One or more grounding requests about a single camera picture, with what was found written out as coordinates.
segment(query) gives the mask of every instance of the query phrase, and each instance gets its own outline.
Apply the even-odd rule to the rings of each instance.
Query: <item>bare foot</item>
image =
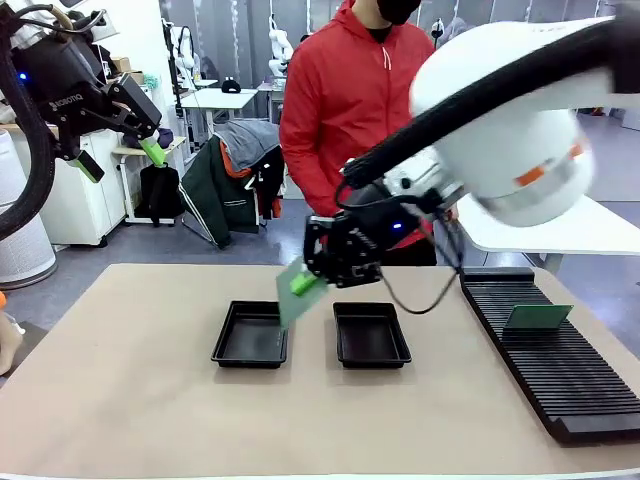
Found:
[[[0,312],[0,376],[9,371],[13,357],[22,344],[22,334],[6,315]]]

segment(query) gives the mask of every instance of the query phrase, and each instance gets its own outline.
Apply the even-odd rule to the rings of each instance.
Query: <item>black tray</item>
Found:
[[[402,368],[411,361],[391,303],[334,303],[338,360],[345,368]]]
[[[640,400],[571,322],[504,328],[514,305],[551,304],[531,269],[467,269],[461,286],[552,437],[565,444],[640,439]]]
[[[211,360],[221,367],[279,368],[287,360],[287,330],[277,302],[231,302]]]

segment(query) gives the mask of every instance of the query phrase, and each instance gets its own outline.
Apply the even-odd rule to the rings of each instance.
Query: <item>black face mask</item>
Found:
[[[378,0],[380,15],[394,25],[407,23],[411,14],[420,6],[420,0]]]

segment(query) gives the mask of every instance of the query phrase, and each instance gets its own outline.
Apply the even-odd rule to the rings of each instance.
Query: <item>black slotted rack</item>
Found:
[[[547,431],[566,444],[640,439],[640,400],[568,320],[504,326],[515,305],[550,305],[528,268],[467,269],[462,291]]]

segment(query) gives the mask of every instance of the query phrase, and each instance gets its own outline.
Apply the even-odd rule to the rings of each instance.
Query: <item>black backpack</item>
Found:
[[[136,217],[150,218],[158,227],[161,218],[175,218],[184,213],[178,195],[179,183],[178,172],[166,164],[143,168],[140,171],[142,202],[136,208]]]

